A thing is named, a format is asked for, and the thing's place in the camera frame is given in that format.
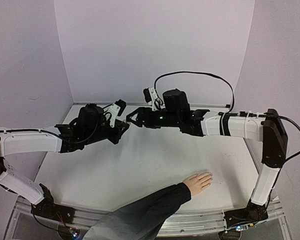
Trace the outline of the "dark sleeved forearm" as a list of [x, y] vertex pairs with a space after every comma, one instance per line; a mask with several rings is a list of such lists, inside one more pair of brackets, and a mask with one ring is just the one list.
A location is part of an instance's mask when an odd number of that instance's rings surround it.
[[191, 200], [184, 183], [158, 190], [101, 218], [84, 240], [154, 240], [163, 223]]

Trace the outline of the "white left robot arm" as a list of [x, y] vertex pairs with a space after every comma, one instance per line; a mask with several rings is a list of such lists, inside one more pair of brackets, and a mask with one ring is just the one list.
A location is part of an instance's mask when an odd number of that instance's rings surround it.
[[6, 156], [20, 153], [72, 153], [85, 146], [108, 140], [118, 144], [129, 124], [119, 120], [126, 103], [118, 100], [105, 107], [88, 103], [69, 124], [48, 128], [0, 128], [0, 185], [37, 206], [46, 218], [54, 218], [58, 208], [50, 190], [18, 173]]

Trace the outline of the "mannequin hand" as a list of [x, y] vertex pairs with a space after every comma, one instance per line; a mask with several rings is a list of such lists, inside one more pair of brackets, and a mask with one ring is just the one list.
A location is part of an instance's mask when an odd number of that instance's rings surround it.
[[187, 186], [191, 196], [195, 196], [210, 187], [213, 182], [213, 174], [205, 172], [201, 174], [194, 174], [187, 177], [183, 183]]

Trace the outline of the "glitter nail polish bottle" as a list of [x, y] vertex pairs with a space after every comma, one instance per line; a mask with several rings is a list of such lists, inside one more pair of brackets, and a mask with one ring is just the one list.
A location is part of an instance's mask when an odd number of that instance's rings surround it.
[[127, 122], [126, 120], [123, 120], [123, 123], [126, 125], [126, 126], [130, 126], [130, 123], [129, 122]]

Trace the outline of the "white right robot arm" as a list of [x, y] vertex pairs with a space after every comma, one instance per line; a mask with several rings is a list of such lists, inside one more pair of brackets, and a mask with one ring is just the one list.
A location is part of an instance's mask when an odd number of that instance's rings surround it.
[[254, 140], [263, 144], [262, 168], [250, 202], [266, 204], [280, 169], [286, 161], [288, 135], [276, 110], [266, 113], [217, 112], [210, 109], [192, 110], [187, 95], [179, 89], [168, 90], [160, 100], [153, 87], [143, 90], [147, 107], [138, 107], [126, 116], [137, 127], [160, 129], [178, 128], [195, 137], [225, 136]]

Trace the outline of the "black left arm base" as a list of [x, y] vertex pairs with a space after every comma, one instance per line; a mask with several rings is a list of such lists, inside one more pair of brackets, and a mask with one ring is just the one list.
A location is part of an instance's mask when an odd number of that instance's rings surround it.
[[75, 209], [73, 207], [56, 204], [50, 190], [42, 183], [40, 183], [39, 186], [43, 191], [43, 200], [31, 206], [31, 213], [45, 219], [71, 224], [74, 220]]

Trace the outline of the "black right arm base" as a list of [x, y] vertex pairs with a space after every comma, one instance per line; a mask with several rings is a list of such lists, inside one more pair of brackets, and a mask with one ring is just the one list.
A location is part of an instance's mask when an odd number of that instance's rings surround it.
[[268, 219], [268, 204], [257, 205], [248, 202], [245, 208], [228, 210], [224, 213], [224, 220], [227, 229], [232, 229], [237, 226], [256, 224], [260, 221]]

